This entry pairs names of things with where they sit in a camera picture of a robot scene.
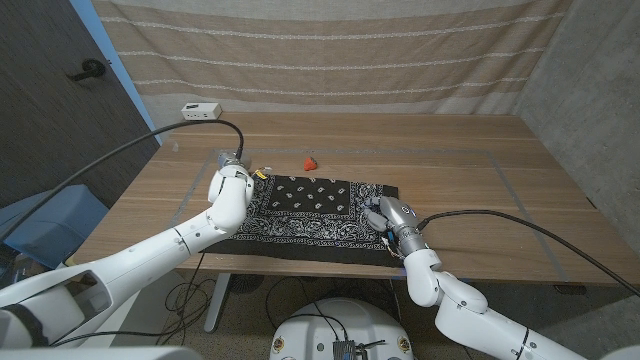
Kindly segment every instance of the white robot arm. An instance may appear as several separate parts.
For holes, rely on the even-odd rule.
[[[418,219],[409,205],[380,197],[369,199],[366,206],[380,207],[384,216],[365,209],[369,224],[378,231],[393,231],[405,257],[409,296],[417,305],[440,307],[436,327],[445,336],[498,359],[584,359],[491,310],[480,291],[455,276],[434,271],[442,263],[417,230]]]
[[[0,290],[0,347],[48,346],[93,333],[138,290],[235,234],[246,217],[254,183],[235,157],[222,154],[220,160],[221,169],[209,188],[213,205],[202,213],[104,259],[46,272]],[[72,279],[85,276],[93,279],[92,286],[80,292],[69,288]]]

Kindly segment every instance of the black paisley cloth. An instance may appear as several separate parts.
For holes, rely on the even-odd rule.
[[[367,223],[362,203],[372,196],[397,197],[398,188],[294,176],[257,178],[238,232],[205,252],[401,267]]]

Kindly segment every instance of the red object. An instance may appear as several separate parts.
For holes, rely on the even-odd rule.
[[[304,171],[315,170],[317,168],[318,163],[312,157],[308,157],[304,160]]]

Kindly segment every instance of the black cable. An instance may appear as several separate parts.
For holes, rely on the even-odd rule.
[[[123,331],[123,330],[103,331],[103,332],[97,332],[97,333],[91,333],[91,334],[84,334],[84,335],[75,336],[75,337],[72,337],[72,338],[69,338],[69,339],[65,339],[65,340],[61,340],[61,341],[55,342],[55,343],[53,343],[53,344],[51,344],[49,346],[57,347],[57,346],[60,346],[60,345],[64,345],[64,344],[73,342],[73,341],[82,340],[82,339],[86,339],[86,338],[94,337],[94,336],[105,336],[105,335],[132,335],[132,336],[146,336],[146,337],[156,337],[157,336],[158,338],[160,338],[162,336],[166,336],[166,335],[173,336],[176,333],[182,331],[183,328],[186,329],[186,328],[190,327],[191,325],[193,325],[194,323],[196,323],[202,317],[202,315],[204,315],[204,313],[207,311],[207,308],[209,306],[209,302],[211,301],[211,299],[207,296],[207,293],[204,290],[199,288],[200,286],[202,286],[203,283],[205,283],[207,281],[213,281],[213,279],[206,279],[206,280],[201,281],[200,283],[198,283],[196,285],[197,288],[194,290],[194,293],[196,291],[200,291],[202,294],[204,294],[204,296],[206,297],[207,301],[205,301],[204,304],[199,306],[194,311],[190,312],[188,315],[184,316],[183,320],[188,320],[187,322],[183,321],[182,323],[180,323],[180,320],[177,320],[177,321],[173,322],[172,324],[170,324],[169,326],[167,326],[167,328],[171,328],[173,325],[178,324],[178,328],[176,328],[176,329],[173,329],[173,330],[170,330],[170,331],[162,331],[162,332],[159,332],[159,333],[147,333],[147,332],[138,332],[138,331]],[[174,291],[174,289],[176,289],[178,286],[182,286],[182,285],[185,285],[185,284],[187,284],[187,283],[182,283],[182,284],[179,284],[179,285],[175,286],[172,289],[172,291]],[[197,316],[195,318],[189,320],[189,318],[191,318],[192,316],[194,316],[196,314],[197,314]]]
[[[396,314],[398,315],[398,322],[402,322],[402,314],[400,313],[400,303],[398,303],[398,295],[396,294],[396,289],[393,286],[393,280],[389,279],[389,285],[391,285],[391,296],[393,297],[393,303],[396,305]]]
[[[274,329],[278,329],[278,327],[276,326],[276,324],[273,322],[273,318],[271,317],[271,312],[269,311],[269,298],[271,297],[271,292],[273,291],[273,289],[276,288],[276,286],[278,286],[280,283],[282,283],[283,281],[287,280],[287,279],[295,279],[298,281],[298,283],[300,284],[300,286],[302,287],[302,292],[304,293],[304,296],[307,300],[307,302],[311,302],[311,300],[309,299],[309,295],[307,294],[307,290],[304,287],[304,283],[302,282],[302,280],[300,280],[300,278],[298,277],[285,277],[282,278],[280,280],[278,280],[275,284],[273,284],[271,286],[271,288],[269,289],[269,291],[267,292],[267,297],[264,300],[264,307],[265,307],[265,312],[267,313],[267,318],[269,319],[269,322],[271,323],[271,326],[273,326]],[[331,327],[331,330],[333,330],[334,335],[336,336],[336,341],[339,341],[340,338],[338,337],[338,332],[336,331],[336,329],[333,327],[333,325],[331,325],[331,323],[329,322],[330,317],[325,316],[322,311],[320,311],[320,308],[318,307],[318,304],[313,301],[313,304],[315,305],[316,309],[318,310],[319,315],[318,316],[322,316],[325,317],[325,321],[327,322],[327,324],[329,324],[329,327]],[[343,332],[344,332],[344,337],[345,340],[347,340],[349,338],[349,336],[347,335],[347,330],[344,328],[344,326],[342,327]]]
[[[242,156],[242,150],[244,148],[244,136],[242,136],[242,132],[240,131],[240,129],[238,129],[237,126],[233,125],[232,123],[228,122],[228,121],[224,121],[224,120],[197,120],[197,121],[184,121],[184,122],[180,122],[177,124],[173,124],[173,125],[168,125],[165,127],[161,127],[160,129],[151,131],[145,135],[142,135],[134,140],[129,141],[128,143],[121,145],[120,147],[112,150],[111,152],[101,156],[100,158],[94,160],[92,163],[90,163],[89,165],[83,167],[82,169],[78,170],[75,174],[71,175],[70,177],[68,177],[66,180],[64,180],[63,182],[61,182],[60,184],[58,184],[58,186],[56,186],[55,188],[53,188],[49,194],[47,194],[45,197],[43,197],[42,199],[40,199],[38,202],[36,202],[31,208],[29,208],[29,210],[27,210],[25,213],[23,213],[16,221],[14,221],[9,227],[7,227],[7,229],[5,231],[2,232],[2,235],[0,235],[0,243],[4,243],[4,241],[7,239],[7,237],[9,237],[9,235],[11,235],[11,233],[13,231],[15,231],[18,226],[20,226],[20,224],[22,224],[25,220],[27,220],[27,218],[29,218],[29,216],[33,215],[33,213],[35,213],[40,207],[42,207],[44,204],[46,204],[49,200],[51,200],[54,196],[56,196],[60,191],[62,191],[65,187],[67,187],[67,185],[71,184],[71,182],[73,182],[75,179],[77,179],[78,177],[82,176],[82,174],[86,173],[87,171],[93,169],[94,167],[96,167],[98,164],[100,164],[101,162],[111,158],[112,156],[132,147],[133,145],[136,145],[137,143],[146,140],[152,136],[158,135],[158,134],[162,134],[163,132],[169,131],[169,130],[173,130],[173,129],[177,129],[177,128],[181,128],[184,126],[191,126],[191,125],[198,125],[198,124],[222,124],[222,125],[226,125],[229,126],[230,128],[232,128],[233,130],[236,131],[236,133],[238,133],[238,137],[240,138],[240,144],[238,145],[238,150],[236,151],[236,158],[240,159],[240,157]]]
[[[467,353],[467,356],[469,357],[469,360],[473,360],[473,356],[471,356],[471,353],[469,352],[469,349],[464,345],[462,345],[462,348],[464,349],[464,352]]]
[[[197,321],[199,319],[199,317],[197,317],[196,319],[194,319],[194,321],[187,323],[187,326],[191,326],[193,325],[193,322]],[[61,346],[73,341],[77,341],[77,340],[82,340],[82,339],[86,339],[86,338],[90,338],[90,337],[94,337],[94,336],[105,336],[105,335],[133,335],[133,336],[146,336],[146,337],[156,337],[156,336],[165,336],[165,335],[170,335],[174,332],[175,330],[172,331],[167,331],[167,332],[161,332],[161,333],[146,333],[146,332],[138,332],[138,331],[122,331],[122,330],[118,330],[118,331],[102,331],[102,332],[97,332],[97,333],[90,333],[90,334],[83,334],[83,335],[78,335],[78,336],[74,336],[72,338],[69,339],[65,339],[65,340],[61,340],[61,341],[57,341],[51,345],[49,345],[50,347],[57,347],[57,346]]]
[[[7,263],[6,267],[4,268],[2,273],[0,274],[0,283],[4,279],[5,275],[10,274],[13,271],[13,266],[15,265],[15,261],[16,261],[16,259],[13,258],[13,259],[11,259],[9,261],[9,263]]]
[[[340,320],[334,318],[333,316],[328,316],[328,315],[320,315],[320,314],[296,314],[296,315],[291,315],[288,318],[284,319],[284,321],[280,324],[284,324],[287,320],[291,320],[297,317],[303,317],[303,316],[315,316],[315,317],[321,317],[324,318],[326,321],[328,321],[327,319],[331,319],[335,322],[338,323],[338,325],[340,325],[340,327],[342,328],[342,332],[344,333],[344,340],[345,341],[349,341],[349,335],[347,335],[347,328],[344,327],[344,325],[342,325],[342,323],[340,322]]]
[[[493,210],[457,210],[457,211],[449,211],[449,212],[434,214],[434,215],[431,215],[431,216],[425,218],[424,220],[422,220],[418,224],[417,228],[418,228],[419,231],[421,231],[432,220],[443,218],[443,217],[449,217],[449,216],[457,216],[457,215],[493,215],[493,216],[498,216],[498,217],[501,217],[501,218],[504,218],[504,219],[507,219],[507,220],[511,220],[511,221],[517,222],[517,223],[522,224],[524,226],[530,227],[533,230],[535,230],[535,231],[537,231],[539,233],[542,233],[542,234],[552,238],[553,240],[559,242],[560,244],[562,244],[565,247],[569,248],[569,250],[573,251],[574,253],[580,255],[583,259],[587,260],[592,265],[594,265],[598,269],[602,270],[605,274],[609,275],[615,281],[620,283],[620,285],[624,286],[629,291],[631,291],[633,294],[635,294],[636,296],[640,297],[640,290],[636,289],[633,285],[631,285],[629,282],[627,282],[625,279],[623,279],[620,275],[616,274],[615,272],[613,272],[608,267],[602,265],[596,259],[592,258],[591,256],[589,256],[588,254],[586,254],[582,250],[580,250],[577,247],[573,246],[571,243],[569,243],[565,239],[561,238],[560,236],[558,236],[558,235],[552,233],[551,231],[549,231],[547,229],[544,229],[544,228],[542,228],[542,227],[540,227],[540,226],[538,226],[536,224],[533,224],[533,223],[528,222],[526,220],[522,220],[520,218],[517,218],[517,217],[509,215],[509,214],[505,214],[503,212],[493,211]]]
[[[167,306],[167,300],[169,299],[169,297],[171,296],[173,291],[176,290],[178,287],[181,287],[182,285],[184,285],[184,283],[178,284],[173,289],[171,289],[171,291],[169,291],[169,293],[167,294],[167,297],[165,298],[165,301],[164,301],[165,309],[167,309],[169,311],[175,311],[178,314],[180,314],[179,324],[181,324],[181,325],[184,325],[184,315],[185,315],[185,308],[186,308],[187,304],[189,303],[191,298],[195,295],[196,291],[199,289],[199,287],[202,285],[202,283],[206,282],[207,280],[211,280],[211,279],[207,279],[207,280],[202,281],[200,284],[198,284],[198,286],[196,286],[196,288],[193,290],[193,293],[191,295],[189,295],[189,290],[191,290],[191,287],[193,286],[193,281],[195,280],[196,275],[198,274],[198,270],[200,270],[200,266],[202,265],[202,260],[204,260],[204,255],[205,255],[205,253],[202,253],[202,255],[200,256],[200,261],[198,261],[198,266],[196,266],[196,269],[193,272],[193,276],[191,276],[191,280],[187,284],[187,290],[186,290],[186,293],[185,293],[185,296],[184,296],[184,301],[182,302],[182,305],[172,309],[169,306]],[[180,297],[181,293],[176,296],[174,304],[178,302],[178,298]],[[182,331],[183,331],[183,333],[182,333],[182,343],[180,344],[181,346],[184,345],[185,339],[187,337],[187,328],[185,326],[183,326],[183,330]],[[171,339],[174,335],[175,335],[175,333],[171,334],[169,336],[169,338],[167,338],[163,344],[168,342],[169,339]]]
[[[392,311],[391,313],[394,315],[395,319],[400,322],[400,304],[398,304],[398,298],[395,295],[395,291],[393,289],[389,289],[383,282],[382,280],[376,280],[376,279],[369,279],[371,280],[373,283],[378,284],[380,286],[380,288],[382,288],[385,293],[387,294],[387,296],[389,297],[389,299],[387,300],[389,302],[389,304],[391,304],[392,307]]]

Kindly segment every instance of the white power strip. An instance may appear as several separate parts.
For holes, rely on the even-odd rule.
[[[215,120],[222,109],[218,103],[187,103],[180,111],[185,120]]]

